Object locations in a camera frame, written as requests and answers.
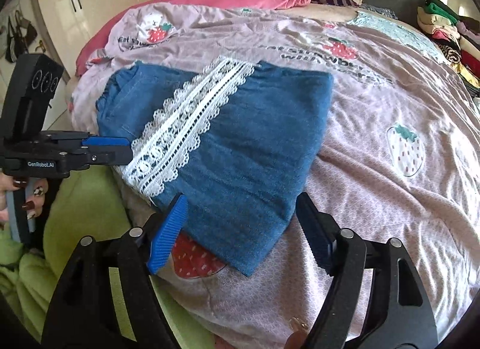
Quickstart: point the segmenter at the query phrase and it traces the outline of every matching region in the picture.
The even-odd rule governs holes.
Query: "decorated fingernail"
[[[33,201],[27,201],[22,205],[24,211],[31,211],[35,209],[35,203]]]
[[[294,332],[304,331],[308,333],[308,325],[305,322],[303,322],[301,319],[293,317],[292,319],[289,320],[289,323],[290,323],[291,329]]]
[[[28,185],[28,178],[23,178],[23,177],[14,177],[13,178],[13,185],[15,187],[21,187],[21,188],[26,188]]]
[[[36,187],[33,191],[34,196],[42,196],[43,195],[43,187]]]

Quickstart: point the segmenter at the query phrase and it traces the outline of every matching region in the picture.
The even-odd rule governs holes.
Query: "folded blue jeans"
[[[141,138],[154,112],[196,76],[141,62],[115,72],[97,101],[100,135]],[[252,275],[294,214],[326,129],[332,82],[325,72],[255,65],[199,135],[176,178],[151,200],[165,209],[178,192],[185,194],[183,230]]]

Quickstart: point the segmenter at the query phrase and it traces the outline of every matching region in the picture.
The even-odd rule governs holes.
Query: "black door handle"
[[[74,3],[74,0],[70,0],[71,1],[71,5],[73,6],[73,11],[76,13],[77,12],[77,8],[75,7],[75,3]]]
[[[82,9],[82,4],[80,2],[80,0],[78,0],[78,6],[80,6],[80,10]]]

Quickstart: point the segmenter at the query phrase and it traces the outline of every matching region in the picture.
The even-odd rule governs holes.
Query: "black bag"
[[[15,21],[17,22],[17,29],[19,33],[21,33],[20,28],[27,29],[27,34],[24,39],[25,45],[28,49],[28,47],[32,45],[34,40],[37,38],[37,30],[30,21],[28,21],[26,18],[23,18],[22,13],[18,10],[15,11]]]
[[[10,63],[15,63],[18,57],[27,52],[25,39],[20,32],[20,28],[15,29],[8,17],[7,51],[5,58]]]

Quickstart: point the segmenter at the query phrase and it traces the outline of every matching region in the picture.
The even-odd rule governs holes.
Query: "white lace trim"
[[[131,144],[133,160],[118,167],[124,181],[147,197],[162,193],[165,182],[176,179],[178,169],[188,163],[188,153],[200,146],[200,135],[210,129],[210,120],[254,67],[220,56],[177,89],[173,98],[164,101],[163,109],[155,111],[142,137]]]

